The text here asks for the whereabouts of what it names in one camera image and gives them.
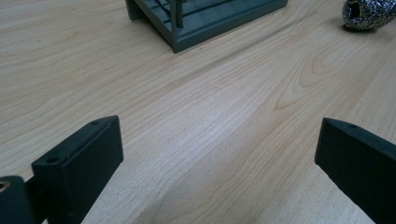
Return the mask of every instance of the wooden table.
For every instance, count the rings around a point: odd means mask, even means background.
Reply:
[[[122,0],[0,2],[0,175],[119,115],[125,160],[84,223],[372,223],[314,164],[323,117],[396,142],[396,22],[288,6],[175,55]]]

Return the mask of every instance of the gray rack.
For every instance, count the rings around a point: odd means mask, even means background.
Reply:
[[[132,21],[145,16],[174,53],[285,7],[288,0],[126,0]]]

